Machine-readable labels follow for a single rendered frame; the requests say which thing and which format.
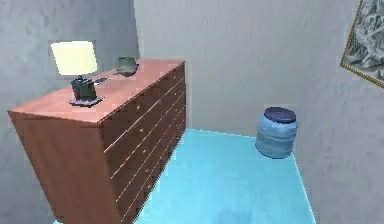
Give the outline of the brown wooden chest of drawers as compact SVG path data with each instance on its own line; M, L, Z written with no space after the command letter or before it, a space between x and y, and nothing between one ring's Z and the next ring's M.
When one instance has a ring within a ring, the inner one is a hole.
M66 87L8 112L61 224L134 224L185 132L184 62L138 64L100 74L92 107Z

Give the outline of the blue round bin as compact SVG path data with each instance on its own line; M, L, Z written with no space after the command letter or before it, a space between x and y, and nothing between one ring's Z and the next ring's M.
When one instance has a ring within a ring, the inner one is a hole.
M293 151L297 130L298 121L292 110L268 107L259 120L255 147L266 157L284 159Z

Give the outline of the table lamp with pale shade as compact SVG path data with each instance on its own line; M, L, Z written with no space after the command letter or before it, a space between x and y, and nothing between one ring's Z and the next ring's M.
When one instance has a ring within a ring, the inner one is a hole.
M98 70L94 44L91 41L62 41L51 44L52 53L61 76L74 76L71 88L72 106L92 107L102 100L94 81L87 75Z

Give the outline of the gold framed grey picture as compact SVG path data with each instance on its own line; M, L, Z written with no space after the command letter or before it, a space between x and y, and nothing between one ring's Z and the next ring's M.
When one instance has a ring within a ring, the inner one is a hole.
M384 0L360 0L340 66L384 89Z

